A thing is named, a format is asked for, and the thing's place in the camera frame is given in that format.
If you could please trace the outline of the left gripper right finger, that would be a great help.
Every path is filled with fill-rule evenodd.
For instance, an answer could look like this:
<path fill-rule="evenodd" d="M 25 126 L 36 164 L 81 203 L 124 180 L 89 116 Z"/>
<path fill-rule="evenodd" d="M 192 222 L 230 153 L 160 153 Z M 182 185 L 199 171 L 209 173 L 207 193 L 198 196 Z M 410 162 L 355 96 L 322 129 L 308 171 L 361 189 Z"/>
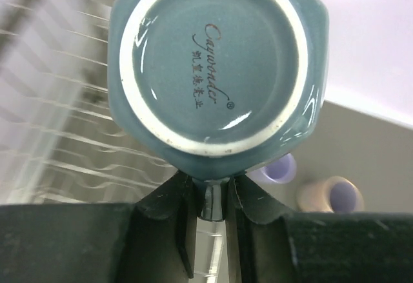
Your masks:
<path fill-rule="evenodd" d="M 227 197 L 231 282 L 411 282 L 412 215 L 294 211 L 248 177 Z"/>

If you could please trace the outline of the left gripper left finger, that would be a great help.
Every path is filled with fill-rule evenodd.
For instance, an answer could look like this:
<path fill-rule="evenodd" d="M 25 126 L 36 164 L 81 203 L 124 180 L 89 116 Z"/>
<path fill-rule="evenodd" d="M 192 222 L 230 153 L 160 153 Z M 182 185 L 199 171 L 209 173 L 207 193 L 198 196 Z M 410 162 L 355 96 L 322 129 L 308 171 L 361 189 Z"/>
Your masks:
<path fill-rule="evenodd" d="M 188 282 L 197 216 L 176 173 L 136 203 L 1 207 L 2 282 Z"/>

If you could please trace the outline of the teal ceramic mug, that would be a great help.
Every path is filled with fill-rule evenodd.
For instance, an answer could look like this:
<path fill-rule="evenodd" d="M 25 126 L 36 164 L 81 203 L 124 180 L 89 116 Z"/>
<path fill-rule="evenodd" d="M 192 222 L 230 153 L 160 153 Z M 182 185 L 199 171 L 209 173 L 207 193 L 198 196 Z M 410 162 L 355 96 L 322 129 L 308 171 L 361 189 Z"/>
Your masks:
<path fill-rule="evenodd" d="M 222 221 L 232 177 L 314 131 L 328 35 L 321 0 L 115 0 L 111 115 L 193 179 L 200 218 Z"/>

